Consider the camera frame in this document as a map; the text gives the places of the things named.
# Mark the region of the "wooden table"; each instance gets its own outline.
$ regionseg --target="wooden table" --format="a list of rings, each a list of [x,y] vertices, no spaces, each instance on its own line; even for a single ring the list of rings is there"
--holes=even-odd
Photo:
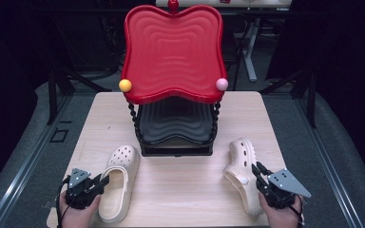
[[[229,143],[249,138],[258,161],[272,171],[285,166],[274,130],[258,92],[226,92],[221,101],[219,131],[212,156],[142,157],[130,207],[118,224],[100,222],[92,227],[198,227],[264,226],[265,215],[251,218],[244,212],[239,192],[223,175],[230,162]],[[92,173],[106,169],[109,155],[123,144],[140,147],[123,93],[98,93],[65,176],[73,167]],[[52,209],[47,220],[56,227]]]

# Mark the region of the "white clog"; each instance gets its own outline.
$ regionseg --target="white clog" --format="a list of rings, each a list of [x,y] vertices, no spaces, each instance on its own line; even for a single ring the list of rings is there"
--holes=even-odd
[[[125,218],[140,160],[141,155],[132,145],[120,146],[109,157],[102,175],[109,175],[109,184],[99,206],[103,222],[120,222]]]
[[[259,205],[256,177],[252,172],[251,164],[256,164],[256,152],[253,144],[246,138],[230,143],[231,163],[224,168],[224,176],[231,181],[239,191],[245,212],[252,217],[263,213]]]

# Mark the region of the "clog strap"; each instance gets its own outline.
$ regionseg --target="clog strap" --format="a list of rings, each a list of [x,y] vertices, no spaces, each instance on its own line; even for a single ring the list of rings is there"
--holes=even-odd
[[[124,190],[126,192],[127,184],[128,184],[128,172],[126,169],[121,165],[112,165],[107,168],[107,170],[103,173],[102,177],[105,177],[111,172],[112,170],[121,170],[124,174]]]
[[[228,172],[229,174],[233,175],[242,185],[247,185],[250,182],[248,177],[243,175],[235,166],[229,165],[228,168],[224,170],[224,172]]]

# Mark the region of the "red tray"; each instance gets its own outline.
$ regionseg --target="red tray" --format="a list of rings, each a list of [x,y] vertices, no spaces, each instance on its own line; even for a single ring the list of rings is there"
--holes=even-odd
[[[173,13],[139,6],[125,18],[126,56],[122,79],[132,83],[124,95],[136,105],[170,96],[213,104],[226,79],[221,56],[222,20],[212,7],[197,5]]]

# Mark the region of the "black chair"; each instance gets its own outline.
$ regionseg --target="black chair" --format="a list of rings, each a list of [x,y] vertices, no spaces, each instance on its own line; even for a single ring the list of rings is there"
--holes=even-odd
[[[236,65],[234,73],[234,83],[232,90],[236,90],[237,79],[239,76],[240,62],[243,57],[243,47],[245,37],[250,29],[250,23],[242,14],[222,14],[223,37],[221,40],[221,51],[223,61],[227,65],[227,70],[232,65]]]
[[[258,36],[278,39],[283,29],[284,19],[260,19]]]

